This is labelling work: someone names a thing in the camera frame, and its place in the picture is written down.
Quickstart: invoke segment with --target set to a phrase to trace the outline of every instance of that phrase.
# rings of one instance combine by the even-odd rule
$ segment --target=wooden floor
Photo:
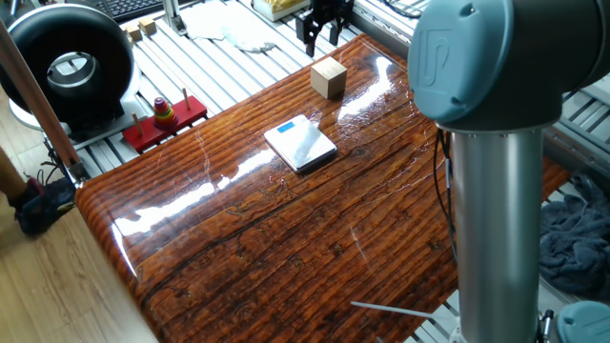
[[[0,89],[0,146],[17,170],[47,160],[42,134],[19,124]],[[78,210],[28,239],[0,194],[0,343],[156,342]]]

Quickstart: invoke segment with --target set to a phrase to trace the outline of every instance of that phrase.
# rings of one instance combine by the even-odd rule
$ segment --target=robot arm
[[[326,23],[332,23],[330,43],[336,46],[353,7],[354,0],[312,0],[310,9],[296,18],[296,37],[305,43],[308,55],[314,56],[315,39]]]
[[[301,16],[310,54],[336,1]],[[432,0],[408,57],[417,106],[452,133],[461,318],[451,342],[535,342],[542,129],[565,92],[610,71],[610,0]]]

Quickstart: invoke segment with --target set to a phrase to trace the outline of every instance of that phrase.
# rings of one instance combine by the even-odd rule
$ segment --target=wooden table
[[[350,301],[432,312],[457,288],[406,62],[364,35],[332,56],[342,98],[305,68],[78,191],[160,340],[398,342],[421,320]],[[296,175],[263,133],[301,113],[338,153]],[[545,161],[546,195],[566,178]]]

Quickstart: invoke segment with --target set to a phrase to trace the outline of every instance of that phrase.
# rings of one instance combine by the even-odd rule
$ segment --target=keyboard
[[[178,0],[178,3],[184,4],[190,1],[193,0]],[[118,24],[163,10],[162,0],[91,0],[91,3]]]

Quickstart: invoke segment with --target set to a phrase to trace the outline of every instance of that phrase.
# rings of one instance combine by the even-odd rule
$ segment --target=wooden cube
[[[147,35],[151,35],[156,33],[156,24],[151,18],[144,18],[140,20],[140,29],[142,29]]]
[[[333,57],[327,57],[312,66],[311,78],[314,90],[330,99],[345,91],[347,69]]]
[[[133,42],[142,40],[142,31],[138,27],[127,27],[127,34],[133,39]]]

